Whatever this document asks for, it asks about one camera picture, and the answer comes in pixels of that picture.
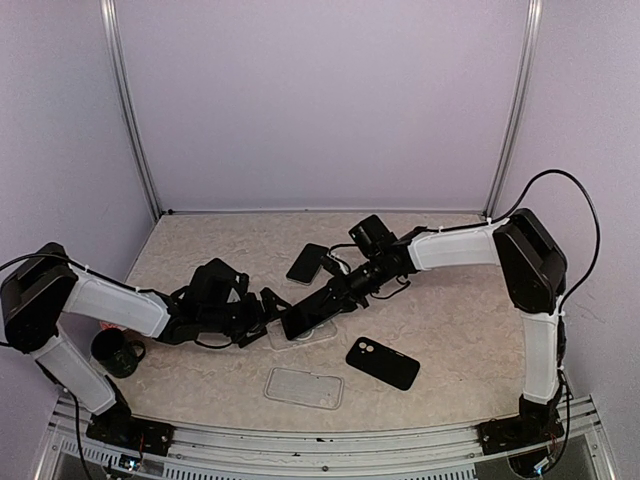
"black wire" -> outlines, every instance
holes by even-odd
[[[202,343],[199,340],[194,340],[193,343],[195,343],[199,347],[209,348],[211,350],[222,350],[223,348],[227,348],[233,345],[233,342],[225,343],[224,345],[207,345],[206,343]]]
[[[542,475],[546,475],[551,470],[553,470],[556,467],[556,465],[558,465],[558,463],[560,463],[560,459],[564,455],[564,452],[567,450],[567,445],[569,444],[569,430],[571,429],[571,399],[570,399],[571,389],[569,388],[569,382],[567,381],[567,377],[564,374],[564,372],[559,371],[559,374],[562,375],[561,383],[564,385],[564,388],[565,388],[566,404],[567,404],[567,429],[564,433],[564,442],[562,443],[562,448],[560,449],[560,453],[558,454],[556,459],[553,461],[553,463],[549,466],[549,468],[547,468],[545,471],[542,472]]]
[[[355,243],[338,243],[332,247],[329,248],[329,251],[327,252],[329,255],[331,255],[331,253],[334,250],[337,250],[339,248],[355,248],[357,247],[357,245]]]
[[[55,253],[28,253],[26,255],[21,255],[19,257],[14,258],[13,260],[9,260],[4,265],[0,266],[0,272],[2,272],[3,270],[9,268],[12,265],[15,265],[16,263],[24,262],[25,260],[29,260],[31,258],[55,258],[56,260],[61,260],[63,262],[67,262],[67,263],[73,265],[74,267],[79,268],[80,270],[86,271],[90,275],[98,277],[101,280],[104,280],[106,282],[112,283],[114,285],[117,285],[118,287],[124,288],[126,290],[131,291],[131,292],[139,292],[139,293],[155,292],[155,290],[152,289],[152,288],[138,289],[136,287],[132,287],[131,285],[127,285],[126,283],[119,282],[118,280],[115,280],[114,278],[108,277],[107,275],[104,275],[104,274],[102,274],[100,272],[96,272],[95,270],[91,270],[90,268],[86,268],[80,262],[77,262],[77,261],[75,261],[75,260],[73,260],[73,259],[71,259],[71,258],[69,258],[69,257],[67,257],[65,255],[58,255],[58,254],[55,254]]]
[[[336,245],[333,245],[332,247],[329,247],[329,250],[327,251],[327,255],[329,256],[329,258],[335,260],[336,262],[344,265],[345,269],[347,270],[347,275],[351,273],[351,265],[349,265],[347,262],[345,262],[344,260],[342,260],[341,258],[338,258],[334,255],[332,255],[334,250],[337,250],[339,248],[354,248],[357,247],[357,245],[355,243],[338,243]]]
[[[596,212],[596,207],[593,204],[593,200],[591,200],[591,197],[589,196],[589,193],[587,192],[587,189],[584,187],[584,185],[582,185],[582,183],[580,183],[580,181],[576,177],[574,177],[572,174],[564,170],[560,170],[558,168],[551,168],[549,170],[544,170],[538,173],[537,175],[534,175],[531,178],[531,180],[527,182],[526,186],[522,190],[522,193],[520,194],[518,199],[515,201],[515,203],[511,206],[511,208],[509,208],[509,210],[507,210],[504,214],[500,215],[498,218],[493,219],[492,222],[493,223],[501,222],[505,218],[509,217],[509,215],[511,215],[520,206],[520,203],[522,203],[522,200],[524,200],[524,197],[529,192],[529,189],[531,188],[531,186],[537,180],[539,180],[542,177],[546,177],[547,175],[561,175],[563,177],[566,177],[569,180],[571,180],[580,189],[580,191],[582,192],[582,195],[584,196],[585,200],[589,204],[589,209],[591,210],[591,216],[593,217],[593,223],[596,230],[596,242],[595,242],[595,247],[593,252],[593,258],[591,259],[591,264],[589,265],[589,268],[584,273],[584,275],[580,278],[580,280],[578,280],[562,298],[562,301],[560,302],[560,306],[558,308],[558,311],[562,312],[562,307],[564,307],[564,304],[569,299],[569,297],[591,276],[591,273],[593,272],[596,266],[596,263],[598,261],[598,257],[600,255],[600,244],[602,239],[602,233],[600,231],[600,220],[598,219],[598,213]],[[480,222],[480,223],[474,223],[469,225],[459,225],[456,227],[448,227],[448,228],[442,228],[442,229],[417,227],[416,230],[419,232],[439,233],[439,232],[452,232],[456,230],[463,230],[466,228],[478,228],[478,227],[484,227],[487,225],[489,225],[489,222]]]
[[[411,286],[411,281],[407,280],[406,282],[401,282],[398,277],[396,277],[396,282],[398,282],[402,286],[399,289],[397,289],[396,291],[394,291],[393,293],[390,293],[389,295],[387,295],[385,297],[377,297],[376,295],[374,295],[372,293],[371,294],[371,298],[375,298],[376,300],[389,300],[391,297],[395,297],[397,294],[399,294],[400,292],[405,291],[407,288],[409,288]]]
[[[84,470],[87,479],[93,480],[91,473],[89,473],[87,462],[84,459],[84,452],[82,451],[82,439],[80,438],[80,404],[78,403],[78,397],[71,392],[69,392],[69,394],[71,395],[71,398],[73,398],[73,403],[76,404],[76,440],[78,442],[78,452],[80,453],[80,463],[82,463],[82,469]]]

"lavender wall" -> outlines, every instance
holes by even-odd
[[[5,0],[0,45],[0,263],[55,240],[123,277],[152,222],[99,3]],[[66,325],[86,348],[96,325]],[[29,357],[3,348],[0,383],[0,477],[27,479],[56,392]]]
[[[163,205],[480,211],[526,0],[118,2]]]
[[[577,175],[598,208],[602,258],[568,302],[570,380],[593,394],[623,479],[640,478],[640,3],[546,2],[524,121],[502,210],[534,173]],[[527,202],[569,257],[570,283],[593,248],[588,208],[562,180]]]

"robotic arm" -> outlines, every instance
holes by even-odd
[[[50,376],[94,414],[87,436],[106,443],[166,455],[168,424],[132,417],[108,377],[98,374],[58,325],[62,312],[120,325],[167,344],[197,340],[202,332],[227,335],[243,347],[282,317],[293,340],[340,313],[368,306],[367,295],[393,279],[455,265],[500,265],[511,301],[524,323],[526,378],[517,417],[479,425],[485,453],[496,453],[561,437],[557,405],[558,368],[564,327],[558,305],[567,261],[535,215],[520,209],[495,224],[431,231],[418,227],[398,239],[372,215],[350,230],[367,262],[291,306],[269,289],[249,293],[249,278],[219,259],[199,267],[190,284],[172,295],[110,281],[68,259],[49,244],[0,288],[9,344],[30,354]]]
[[[220,259],[196,269],[171,296],[119,284],[81,268],[58,244],[45,245],[0,287],[9,345],[30,354],[54,383],[93,414],[87,436],[166,455],[173,427],[132,417],[117,386],[99,374],[58,324],[62,313],[93,317],[167,344],[223,333],[244,347],[266,334],[266,324],[290,305],[270,289],[248,292],[249,277]]]
[[[418,227],[398,239],[375,215],[356,225],[349,234],[368,261],[349,274],[333,270],[326,286],[288,310],[282,318],[287,338],[358,305],[366,308],[366,296],[394,278],[448,266],[500,265],[524,324],[526,377],[519,415],[479,425],[483,450],[491,454],[561,437],[558,369],[565,336],[558,309],[564,254],[528,209],[495,224],[425,230]]]

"smartphone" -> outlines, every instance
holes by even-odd
[[[322,258],[329,252],[327,247],[307,243],[300,255],[287,272],[287,278],[292,282],[311,285],[322,267]]]
[[[420,362],[374,340],[360,337],[347,354],[347,364],[400,390],[409,390]]]

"beige marble-pattern surface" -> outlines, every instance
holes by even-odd
[[[271,287],[291,303],[324,285],[285,279],[308,242],[349,242],[358,213],[263,213],[164,216],[129,282],[170,293],[188,283],[198,265],[220,257],[251,277],[250,290]],[[474,216],[381,214],[398,236],[416,225],[454,225]],[[357,265],[357,251],[341,250]],[[245,349],[211,351],[194,344],[146,340],[147,356],[118,386],[139,415],[201,425],[272,431],[373,431],[475,421],[517,411],[524,374],[522,326],[498,267],[439,269],[414,275],[411,287],[388,301],[334,319],[330,340],[274,351],[268,337]],[[413,387],[402,392],[345,363],[355,340],[367,336],[421,364]],[[207,337],[223,343],[223,338]],[[285,367],[345,381],[335,411],[264,397],[271,368]]]

